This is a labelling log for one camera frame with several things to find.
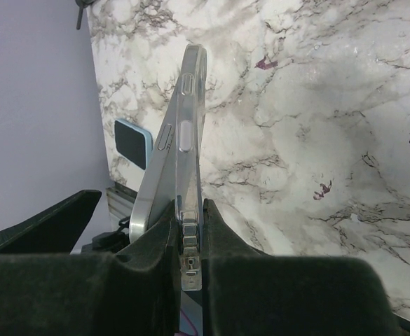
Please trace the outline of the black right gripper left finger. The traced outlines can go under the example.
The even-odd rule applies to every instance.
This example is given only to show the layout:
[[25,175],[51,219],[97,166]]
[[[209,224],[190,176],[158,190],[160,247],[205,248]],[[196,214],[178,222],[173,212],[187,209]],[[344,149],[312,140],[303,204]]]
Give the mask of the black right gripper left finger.
[[175,334],[174,210],[117,254],[0,254],[0,335]]

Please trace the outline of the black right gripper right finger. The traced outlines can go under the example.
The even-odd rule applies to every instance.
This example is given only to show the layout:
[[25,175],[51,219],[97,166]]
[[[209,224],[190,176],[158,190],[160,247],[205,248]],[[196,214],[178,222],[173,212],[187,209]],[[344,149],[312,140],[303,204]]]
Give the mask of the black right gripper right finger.
[[377,273],[347,257],[272,256],[204,203],[206,335],[399,335]]

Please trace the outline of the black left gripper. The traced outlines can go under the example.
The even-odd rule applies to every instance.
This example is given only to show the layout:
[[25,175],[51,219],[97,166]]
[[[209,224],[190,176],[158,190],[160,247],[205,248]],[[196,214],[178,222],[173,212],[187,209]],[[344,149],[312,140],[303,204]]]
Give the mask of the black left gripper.
[[[102,196],[98,190],[82,190],[12,227],[0,231],[0,254],[69,253],[92,218]],[[130,217],[119,220],[118,229],[104,232],[83,245],[81,253],[118,253],[130,244]]]

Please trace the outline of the black smartphone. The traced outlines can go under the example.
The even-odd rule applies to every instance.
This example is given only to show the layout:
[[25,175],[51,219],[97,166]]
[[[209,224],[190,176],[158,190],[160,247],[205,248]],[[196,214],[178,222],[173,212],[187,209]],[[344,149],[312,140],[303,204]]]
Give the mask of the black smartphone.
[[158,221],[175,198],[175,133],[179,84],[177,81],[132,209],[129,223],[131,243]]

